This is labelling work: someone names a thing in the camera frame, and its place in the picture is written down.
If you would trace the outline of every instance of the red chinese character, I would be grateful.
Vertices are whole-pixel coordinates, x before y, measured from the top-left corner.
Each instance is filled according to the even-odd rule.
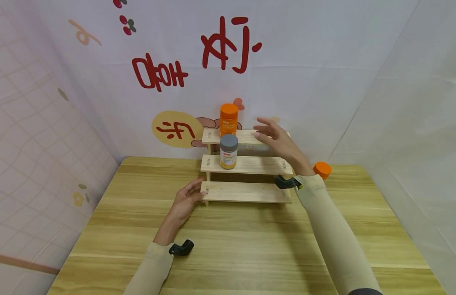
[[[231,23],[233,25],[243,25],[246,24],[247,21],[249,21],[248,18],[244,16],[240,16],[238,18],[232,18]],[[215,41],[219,40],[220,41],[220,51],[216,51],[213,48],[213,43]],[[209,39],[205,35],[202,35],[201,41],[203,45],[205,46],[205,50],[203,50],[203,58],[202,58],[202,65],[204,68],[208,67],[208,57],[211,54],[215,56],[217,59],[221,60],[221,69],[224,70],[226,68],[226,62],[228,60],[227,54],[226,54],[226,46],[228,45],[231,50],[236,52],[238,49],[236,46],[229,40],[226,36],[226,23],[225,23],[225,17],[221,16],[220,17],[220,32],[212,34]],[[257,43],[255,46],[252,47],[253,52],[258,52],[262,47],[262,43]],[[243,72],[246,71],[247,69],[247,58],[249,57],[249,28],[245,25],[243,27],[243,52],[241,56],[241,67],[236,68],[235,66],[233,67],[233,70],[237,72],[238,74],[243,74]]]
[[[172,124],[170,124],[169,122],[162,122],[162,125],[172,126]],[[177,137],[179,139],[182,139],[181,133],[184,132],[185,130],[179,129],[179,126],[183,126],[183,127],[187,128],[187,130],[190,132],[190,135],[192,136],[192,138],[195,138],[195,134],[193,133],[192,128],[190,127],[190,125],[188,125],[186,123],[174,122],[174,128],[173,129],[162,129],[160,127],[156,127],[156,129],[158,131],[160,131],[160,132],[175,132],[177,134]],[[168,139],[172,139],[174,137],[175,137],[174,134],[169,134],[168,135]]]
[[[144,67],[146,68],[147,75],[149,77],[149,81],[151,84],[148,86],[144,83],[141,77],[141,73],[138,68],[138,62],[141,62],[144,64]],[[135,58],[133,59],[133,69],[134,73],[136,74],[136,77],[138,78],[138,81],[140,85],[144,88],[157,88],[157,91],[162,92],[160,83],[162,82],[165,86],[177,86],[177,81],[179,81],[180,87],[184,87],[184,78],[188,77],[188,74],[185,72],[182,72],[182,68],[180,66],[180,63],[178,60],[175,61],[175,69],[172,63],[169,63],[169,68],[165,64],[159,64],[156,67],[154,67],[154,64],[152,62],[151,56],[149,53],[146,53],[146,59],[142,58]],[[164,78],[164,75],[162,74],[162,70],[166,73],[166,78]]]

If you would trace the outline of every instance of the arm sleeve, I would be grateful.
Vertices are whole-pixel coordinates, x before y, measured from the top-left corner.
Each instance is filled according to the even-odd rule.
[[[296,176],[297,196],[308,213],[326,267],[339,295],[377,294],[380,287],[359,242],[318,175]]]
[[[141,261],[141,265],[132,277],[123,295],[157,295],[162,283],[169,275],[174,257],[169,254],[168,246],[151,243]]]

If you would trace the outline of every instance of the wooden table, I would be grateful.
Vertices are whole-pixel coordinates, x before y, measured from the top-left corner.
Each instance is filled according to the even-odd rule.
[[[122,294],[175,193],[202,177],[199,170],[191,159],[123,161],[48,294]],[[333,165],[326,183],[384,294],[445,294],[364,169]],[[191,239],[195,247],[174,259],[160,294],[336,294],[308,216],[292,196],[283,209],[225,202],[195,208],[175,241]]]

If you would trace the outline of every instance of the human hand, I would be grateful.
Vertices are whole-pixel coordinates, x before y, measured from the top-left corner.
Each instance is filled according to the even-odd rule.
[[[257,140],[268,145],[278,157],[284,158],[290,164],[297,175],[312,176],[315,172],[311,168],[306,156],[288,136],[287,132],[274,121],[266,118],[257,118],[254,134]]]
[[[154,243],[167,246],[174,242],[179,227],[187,221],[195,205],[206,195],[205,192],[200,192],[202,181],[203,178],[194,180],[176,193],[174,203],[154,237]]]
[[[203,178],[192,181],[175,195],[168,216],[177,220],[179,227],[190,217],[195,205],[205,197],[206,193],[200,192],[202,181]]]

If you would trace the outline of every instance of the wooden tiered shelf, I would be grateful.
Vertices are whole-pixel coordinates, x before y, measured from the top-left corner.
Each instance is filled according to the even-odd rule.
[[[211,181],[212,173],[242,173],[264,175],[293,174],[292,167],[282,158],[238,156],[236,166],[226,170],[220,165],[220,156],[212,154],[212,145],[220,144],[219,129],[205,129],[202,143],[208,148],[208,155],[203,155],[201,172],[206,172],[206,180],[201,190],[206,191],[205,205],[209,201],[218,202],[260,202],[260,203],[291,203],[290,190],[281,190],[275,184],[240,183]],[[255,137],[254,130],[238,130],[236,136],[240,145],[264,145]]]

